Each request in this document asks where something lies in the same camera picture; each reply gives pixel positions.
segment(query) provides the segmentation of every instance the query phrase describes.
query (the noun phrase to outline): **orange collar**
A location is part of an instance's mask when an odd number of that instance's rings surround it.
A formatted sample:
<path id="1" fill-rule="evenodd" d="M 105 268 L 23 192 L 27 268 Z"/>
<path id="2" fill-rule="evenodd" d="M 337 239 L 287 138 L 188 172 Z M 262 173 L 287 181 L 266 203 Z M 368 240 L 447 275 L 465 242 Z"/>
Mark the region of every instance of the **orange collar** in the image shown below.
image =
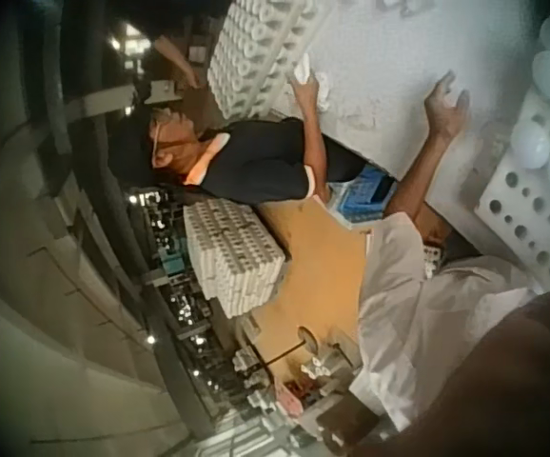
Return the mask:
<path id="1" fill-rule="evenodd" d="M 228 143 L 230 139 L 229 133 L 219 133 L 211 140 L 209 146 L 203 155 L 199 158 L 197 163 L 190 169 L 185 180 L 185 186 L 200 186 L 206 177 L 207 168 L 212 159 L 218 155 L 222 148 Z"/>

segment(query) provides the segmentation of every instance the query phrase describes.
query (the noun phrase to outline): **orange floor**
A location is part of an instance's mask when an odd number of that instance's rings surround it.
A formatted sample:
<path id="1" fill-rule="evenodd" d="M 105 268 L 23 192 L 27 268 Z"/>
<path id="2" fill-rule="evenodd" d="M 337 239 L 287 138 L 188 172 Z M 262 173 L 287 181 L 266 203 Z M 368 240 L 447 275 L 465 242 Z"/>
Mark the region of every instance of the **orange floor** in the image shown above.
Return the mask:
<path id="1" fill-rule="evenodd" d="M 265 204 L 261 213 L 292 257 L 279 295 L 253 311 L 263 357 L 297 344 L 298 326 L 322 341 L 336 332 L 356 340 L 365 236 L 339 225 L 313 200 Z M 273 374 L 286 380 L 290 365 L 308 357 L 300 349 L 271 366 Z"/>

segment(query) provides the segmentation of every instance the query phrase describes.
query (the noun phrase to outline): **white shirt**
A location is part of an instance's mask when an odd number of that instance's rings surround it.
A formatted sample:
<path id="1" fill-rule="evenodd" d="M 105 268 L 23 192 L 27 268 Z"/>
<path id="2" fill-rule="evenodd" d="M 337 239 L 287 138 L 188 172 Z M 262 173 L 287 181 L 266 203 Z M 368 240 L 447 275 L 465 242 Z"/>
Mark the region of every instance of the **white shirt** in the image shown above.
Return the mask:
<path id="1" fill-rule="evenodd" d="M 529 277 L 495 257 L 424 276 L 422 238 L 405 213 L 373 231 L 360 292 L 363 370 L 351 392 L 398 430 L 434 401 L 473 346 L 533 296 Z"/>

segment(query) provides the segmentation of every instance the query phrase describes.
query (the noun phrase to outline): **ear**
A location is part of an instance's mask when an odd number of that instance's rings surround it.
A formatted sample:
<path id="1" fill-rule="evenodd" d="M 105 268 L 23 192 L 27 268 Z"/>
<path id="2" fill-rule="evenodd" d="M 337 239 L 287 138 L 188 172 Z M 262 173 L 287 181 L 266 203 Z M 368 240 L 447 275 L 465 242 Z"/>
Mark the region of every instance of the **ear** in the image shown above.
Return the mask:
<path id="1" fill-rule="evenodd" d="M 154 169 L 163 169 L 171 163 L 172 159 L 171 152 L 157 152 L 152 156 L 152 167 Z"/>

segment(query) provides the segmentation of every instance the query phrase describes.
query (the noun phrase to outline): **white table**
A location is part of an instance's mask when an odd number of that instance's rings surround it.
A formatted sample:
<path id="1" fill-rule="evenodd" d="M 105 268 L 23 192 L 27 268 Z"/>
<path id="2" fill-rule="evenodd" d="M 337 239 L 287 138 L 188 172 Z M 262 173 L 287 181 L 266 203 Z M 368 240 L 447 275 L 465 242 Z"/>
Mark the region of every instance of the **white table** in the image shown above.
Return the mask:
<path id="1" fill-rule="evenodd" d="M 475 214 L 481 186 L 473 176 L 483 128 L 513 125 L 530 87 L 540 18 L 531 0 L 436 0 L 436 8 L 402 19 L 379 0 L 338 1 L 311 45 L 312 67 L 330 82 L 327 135 L 401 179 L 427 134 L 423 99 L 449 69 L 454 92 L 470 89 L 468 132 L 444 156 L 427 203 L 477 249 L 512 261 L 510 249 Z M 288 89 L 275 110 L 298 115 Z"/>

